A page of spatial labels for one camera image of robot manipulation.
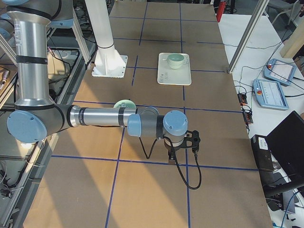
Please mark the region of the black gripper viewer left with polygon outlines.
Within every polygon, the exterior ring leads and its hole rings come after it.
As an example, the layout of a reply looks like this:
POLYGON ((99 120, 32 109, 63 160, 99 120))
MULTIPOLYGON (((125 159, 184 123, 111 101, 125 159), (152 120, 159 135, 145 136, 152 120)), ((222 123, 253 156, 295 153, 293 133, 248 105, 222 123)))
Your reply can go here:
MULTIPOLYGON (((197 130, 194 131, 186 131, 185 136, 181 142, 173 143, 173 148, 175 151, 179 149, 192 149, 193 152, 198 152, 200 148, 200 134, 197 130)), ((168 150, 168 164, 175 165, 174 152, 172 150, 168 150)))

